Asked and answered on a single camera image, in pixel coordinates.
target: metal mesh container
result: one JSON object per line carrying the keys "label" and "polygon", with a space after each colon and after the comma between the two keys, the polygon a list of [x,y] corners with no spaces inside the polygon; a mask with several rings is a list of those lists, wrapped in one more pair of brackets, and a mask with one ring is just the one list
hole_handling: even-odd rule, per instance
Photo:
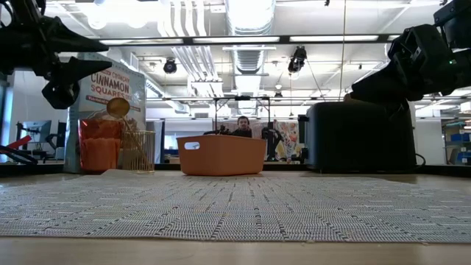
{"label": "metal mesh container", "polygon": [[154,171],[155,132],[126,131],[122,141],[124,170]]}

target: orange basket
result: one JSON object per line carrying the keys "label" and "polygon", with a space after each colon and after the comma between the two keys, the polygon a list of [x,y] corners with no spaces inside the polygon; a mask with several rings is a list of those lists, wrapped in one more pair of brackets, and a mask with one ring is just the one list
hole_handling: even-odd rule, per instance
{"label": "orange basket", "polygon": [[263,169],[266,142],[228,135],[178,138],[182,172],[199,176],[257,174]]}

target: gray rug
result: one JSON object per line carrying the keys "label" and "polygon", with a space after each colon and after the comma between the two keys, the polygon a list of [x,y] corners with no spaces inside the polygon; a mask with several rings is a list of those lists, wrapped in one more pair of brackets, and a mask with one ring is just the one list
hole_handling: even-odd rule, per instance
{"label": "gray rug", "polygon": [[0,236],[471,242],[471,196],[367,177],[108,172],[0,188]]}

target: man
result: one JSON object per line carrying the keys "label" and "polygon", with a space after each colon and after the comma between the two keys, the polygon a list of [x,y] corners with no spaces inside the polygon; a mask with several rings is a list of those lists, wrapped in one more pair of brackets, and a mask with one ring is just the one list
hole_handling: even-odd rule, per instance
{"label": "man", "polygon": [[250,121],[246,116],[240,116],[237,119],[238,129],[233,131],[231,135],[240,137],[252,137],[252,130],[250,129]]}

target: security camera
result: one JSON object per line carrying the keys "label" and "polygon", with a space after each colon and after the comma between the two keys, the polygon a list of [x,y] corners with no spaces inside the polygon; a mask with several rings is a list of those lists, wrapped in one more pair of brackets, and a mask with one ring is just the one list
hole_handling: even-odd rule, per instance
{"label": "security camera", "polygon": [[165,65],[163,66],[163,71],[167,74],[174,74],[177,71],[175,58],[167,58],[167,63],[165,63]]}
{"label": "security camera", "polygon": [[298,46],[293,56],[291,57],[291,61],[288,64],[288,71],[291,74],[301,71],[301,68],[304,66],[304,60],[306,59],[308,59],[308,56],[304,46]]}

